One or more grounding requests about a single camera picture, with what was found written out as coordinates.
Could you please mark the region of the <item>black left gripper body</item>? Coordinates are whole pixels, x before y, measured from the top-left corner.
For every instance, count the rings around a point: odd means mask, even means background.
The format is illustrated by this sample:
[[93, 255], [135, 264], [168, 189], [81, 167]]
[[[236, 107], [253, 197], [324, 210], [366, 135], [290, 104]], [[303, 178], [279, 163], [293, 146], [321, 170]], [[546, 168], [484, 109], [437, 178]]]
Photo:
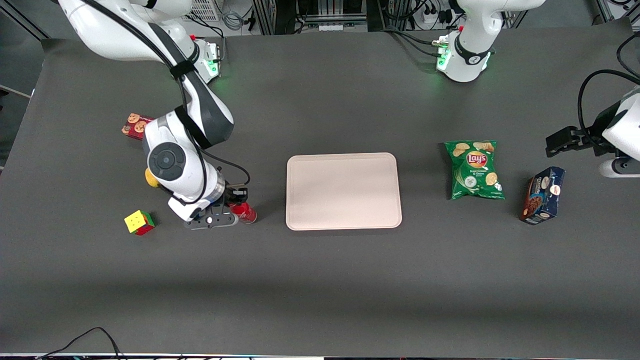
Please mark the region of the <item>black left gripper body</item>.
[[613, 104], [599, 112], [592, 125], [583, 130], [583, 142], [591, 144], [595, 153], [616, 153], [617, 148], [605, 139], [603, 132], [612, 123], [620, 104]]

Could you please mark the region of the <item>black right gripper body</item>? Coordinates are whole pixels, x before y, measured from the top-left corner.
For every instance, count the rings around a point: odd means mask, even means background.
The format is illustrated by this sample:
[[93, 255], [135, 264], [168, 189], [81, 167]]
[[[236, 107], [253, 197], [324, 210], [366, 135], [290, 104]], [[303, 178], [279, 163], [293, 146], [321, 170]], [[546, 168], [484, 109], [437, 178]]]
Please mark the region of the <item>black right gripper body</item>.
[[224, 192], [220, 198], [215, 201], [215, 214], [224, 214], [228, 209], [231, 212], [231, 208], [238, 207], [242, 204], [242, 185], [226, 183]]

